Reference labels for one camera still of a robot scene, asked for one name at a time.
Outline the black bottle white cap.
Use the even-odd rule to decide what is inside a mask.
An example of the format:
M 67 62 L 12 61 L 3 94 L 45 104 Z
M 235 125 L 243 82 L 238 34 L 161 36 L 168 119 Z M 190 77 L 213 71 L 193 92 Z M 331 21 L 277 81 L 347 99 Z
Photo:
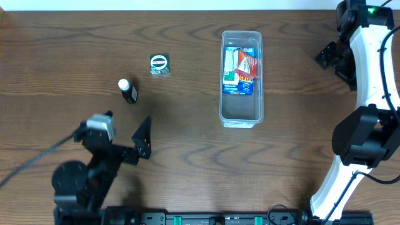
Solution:
M 135 104 L 138 98 L 136 88 L 127 79 L 120 79 L 117 85 L 126 102 L 129 104 Z

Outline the dark green small box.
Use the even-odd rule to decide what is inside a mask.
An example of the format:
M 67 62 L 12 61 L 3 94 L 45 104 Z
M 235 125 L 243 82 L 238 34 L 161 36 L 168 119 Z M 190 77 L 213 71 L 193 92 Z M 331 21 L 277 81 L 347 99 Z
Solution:
M 170 73 L 168 53 L 150 56 L 150 69 L 152 75 L 167 75 Z

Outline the red small box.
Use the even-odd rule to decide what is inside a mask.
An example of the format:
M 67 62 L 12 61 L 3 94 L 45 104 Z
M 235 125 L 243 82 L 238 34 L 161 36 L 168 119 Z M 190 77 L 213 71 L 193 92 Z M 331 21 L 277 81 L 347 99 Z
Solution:
M 248 53 L 237 49 L 232 53 L 232 70 L 246 78 L 255 79 L 258 76 L 258 59 L 250 56 Z

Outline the blue Kool Fever box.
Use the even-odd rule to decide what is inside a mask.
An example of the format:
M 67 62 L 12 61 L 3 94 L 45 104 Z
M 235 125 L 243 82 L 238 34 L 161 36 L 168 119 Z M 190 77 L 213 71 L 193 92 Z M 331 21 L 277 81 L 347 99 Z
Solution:
M 235 47 L 237 49 L 241 49 L 243 52 L 248 53 L 250 56 L 255 57 L 255 50 L 253 47 Z M 252 95 L 254 92 L 254 82 L 255 79 L 249 79 L 247 77 L 241 76 L 235 73 L 238 78 L 239 82 L 237 85 L 224 85 L 223 84 L 223 70 L 224 70 L 224 61 L 223 61 L 223 69 L 222 69 L 222 91 L 225 94 L 232 94 L 232 95 Z

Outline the white green medicine box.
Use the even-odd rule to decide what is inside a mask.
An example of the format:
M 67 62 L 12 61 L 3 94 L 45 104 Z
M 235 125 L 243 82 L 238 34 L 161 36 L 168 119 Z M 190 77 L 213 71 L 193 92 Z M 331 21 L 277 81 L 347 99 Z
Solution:
M 238 76 L 233 71 L 233 51 L 237 49 L 237 47 L 226 48 L 222 78 L 222 83 L 224 85 L 237 85 L 239 82 Z

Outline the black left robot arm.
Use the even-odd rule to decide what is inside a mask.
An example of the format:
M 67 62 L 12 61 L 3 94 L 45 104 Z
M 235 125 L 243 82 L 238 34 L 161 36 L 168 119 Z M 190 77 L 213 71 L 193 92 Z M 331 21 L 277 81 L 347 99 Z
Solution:
M 91 154 L 88 164 L 66 161 L 52 175 L 55 224 L 140 224 L 141 216 L 128 207 L 101 206 L 122 164 L 137 165 L 151 155 L 151 118 L 132 135 L 133 147 L 113 143 L 113 113 L 95 114 L 80 123 L 72 137 Z

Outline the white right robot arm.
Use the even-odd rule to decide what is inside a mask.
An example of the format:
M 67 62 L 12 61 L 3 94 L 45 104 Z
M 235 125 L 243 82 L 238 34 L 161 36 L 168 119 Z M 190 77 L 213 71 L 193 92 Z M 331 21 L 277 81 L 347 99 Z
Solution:
M 332 134 L 334 159 L 310 200 L 309 224 L 372 224 L 369 213 L 344 207 L 363 178 L 399 148 L 399 94 L 391 44 L 399 27 L 386 4 L 345 0 L 336 8 L 339 37 L 315 58 L 356 91 L 354 111 Z

